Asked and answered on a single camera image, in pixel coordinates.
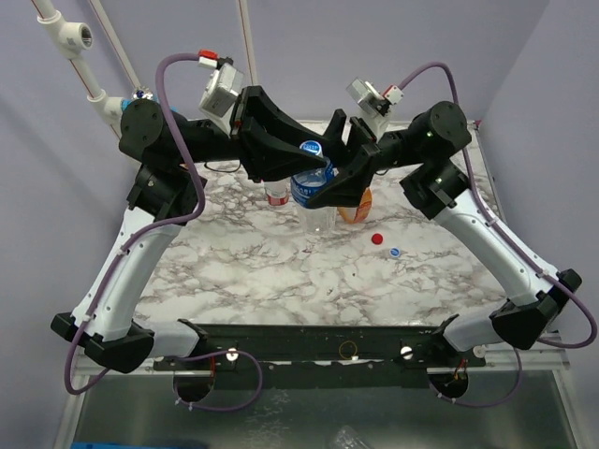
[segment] red clip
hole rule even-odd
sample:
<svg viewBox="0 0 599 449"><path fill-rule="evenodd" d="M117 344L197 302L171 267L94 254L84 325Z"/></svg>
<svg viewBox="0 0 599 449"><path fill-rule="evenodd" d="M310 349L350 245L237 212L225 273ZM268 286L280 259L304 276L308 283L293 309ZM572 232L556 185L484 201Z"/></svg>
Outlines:
<svg viewBox="0 0 599 449"><path fill-rule="evenodd" d="M383 96L387 95L388 92L393 88L397 88L397 86L395 86L394 84L391 84L389 87L387 87L387 90L383 92Z"/></svg>
<svg viewBox="0 0 599 449"><path fill-rule="evenodd" d="M208 58L208 59L213 59L214 61L216 61L218 59L218 53L216 51L212 51L212 50L205 50L202 49L197 53L197 56L204 57L204 58Z"/></svg>

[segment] cable clip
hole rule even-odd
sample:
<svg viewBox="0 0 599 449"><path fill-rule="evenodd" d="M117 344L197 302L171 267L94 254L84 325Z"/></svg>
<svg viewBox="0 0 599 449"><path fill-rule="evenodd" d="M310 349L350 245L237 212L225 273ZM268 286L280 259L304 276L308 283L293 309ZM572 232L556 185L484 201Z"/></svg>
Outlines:
<svg viewBox="0 0 599 449"><path fill-rule="evenodd" d="M536 272L534 274L537 278L542 279L542 278L548 278L549 277L549 272L546 269L543 269L543 271Z"/></svg>

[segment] white marble surface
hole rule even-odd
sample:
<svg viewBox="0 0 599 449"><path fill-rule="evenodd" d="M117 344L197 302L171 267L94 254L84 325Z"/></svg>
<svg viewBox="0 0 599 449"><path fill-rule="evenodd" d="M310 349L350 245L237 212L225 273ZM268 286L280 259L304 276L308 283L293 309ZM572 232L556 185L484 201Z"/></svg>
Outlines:
<svg viewBox="0 0 599 449"><path fill-rule="evenodd" d="M322 123L311 128L323 132ZM494 204L475 141L469 147L482 195ZM463 168L459 153L455 162ZM232 167L231 163L220 167ZM338 217L317 243L302 234L290 201L270 207L245 172L212 173L207 207L159 262L136 316L153 321L278 325L438 325L498 301L503 290L451 234L405 199L399 180L413 168L375 177L363 224ZM371 243L374 232L385 241ZM402 256L388 255L391 247Z"/></svg>

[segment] white pipe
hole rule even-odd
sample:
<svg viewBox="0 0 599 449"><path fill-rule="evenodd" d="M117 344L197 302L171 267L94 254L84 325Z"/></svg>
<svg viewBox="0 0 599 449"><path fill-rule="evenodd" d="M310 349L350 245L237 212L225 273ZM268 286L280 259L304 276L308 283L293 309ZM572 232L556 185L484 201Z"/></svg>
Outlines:
<svg viewBox="0 0 599 449"><path fill-rule="evenodd" d="M238 5L240 7L241 32L243 33L247 65L250 69L250 81L252 85L255 86L258 84L258 71L256 67L256 57L254 56L254 41L252 40L252 31L250 30L250 12L248 10L247 0L238 0Z"/></svg>
<svg viewBox="0 0 599 449"><path fill-rule="evenodd" d="M119 40L119 37L114 31L112 23L110 23L109 16L106 14L106 11L102 7L102 3L100 2L100 0L90 0L90 5L92 6L92 9L94 10L95 15L97 16L97 19L99 20L100 24L104 28L106 36L112 44L114 51L116 52L119 60L121 61L124 72L126 73L127 77L129 77L129 79L131 80L131 84L133 84L133 87L138 88L139 86L141 86L138 75L135 73L135 70L131 65L131 61L129 61L127 54L124 52L123 45L121 45L121 41Z"/></svg>
<svg viewBox="0 0 599 449"><path fill-rule="evenodd" d="M102 88L97 82L97 79L92 72L92 69L88 66L87 62L81 57L71 59L71 63L81 78L81 82L87 89L89 99L98 98L102 95Z"/></svg>
<svg viewBox="0 0 599 449"><path fill-rule="evenodd" d="M31 0L41 19L51 19L56 14L56 8L50 0Z"/></svg>
<svg viewBox="0 0 599 449"><path fill-rule="evenodd" d="M102 121L120 137L118 123L121 120L121 102L117 96L107 96L100 87L92 69L81 56L81 52L92 48L94 37L86 23L67 22L50 0L32 0L37 9L37 21L46 29L58 51L73 65L87 91L87 99L94 106Z"/></svg>

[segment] blue bottle label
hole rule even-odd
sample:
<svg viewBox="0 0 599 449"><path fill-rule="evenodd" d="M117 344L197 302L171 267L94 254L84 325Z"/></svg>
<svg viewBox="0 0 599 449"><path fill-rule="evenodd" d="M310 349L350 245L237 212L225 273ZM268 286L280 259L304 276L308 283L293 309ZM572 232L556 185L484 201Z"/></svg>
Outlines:
<svg viewBox="0 0 599 449"><path fill-rule="evenodd" d="M334 178L333 173L333 164L329 163L327 168L325 168L325 179L327 182ZM316 192L318 192L322 187L327 183L323 183L321 185L303 185L296 180L295 177L291 177L291 195L293 199L296 200L296 203L299 203L302 207L306 207L306 203L310 196L313 196Z"/></svg>

